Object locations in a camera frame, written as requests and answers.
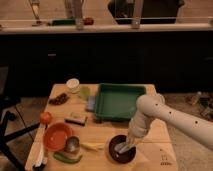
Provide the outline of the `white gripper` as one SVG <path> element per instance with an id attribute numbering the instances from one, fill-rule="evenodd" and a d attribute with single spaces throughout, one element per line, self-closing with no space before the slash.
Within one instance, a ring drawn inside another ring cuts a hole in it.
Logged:
<path id="1" fill-rule="evenodd" d="M 142 139 L 140 137 L 136 137 L 130 133 L 127 134 L 126 145 L 128 148 L 137 146 L 141 141 L 142 141 Z"/>

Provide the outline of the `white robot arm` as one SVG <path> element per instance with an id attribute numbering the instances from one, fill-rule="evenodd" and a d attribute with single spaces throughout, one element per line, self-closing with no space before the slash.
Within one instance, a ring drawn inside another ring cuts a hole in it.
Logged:
<path id="1" fill-rule="evenodd" d="M 142 95 L 136 100 L 136 113 L 129 122 L 128 148 L 136 145 L 137 138 L 143 139 L 148 134 L 155 118 L 171 124 L 213 151 L 213 123 L 167 106 L 161 94 Z"/>

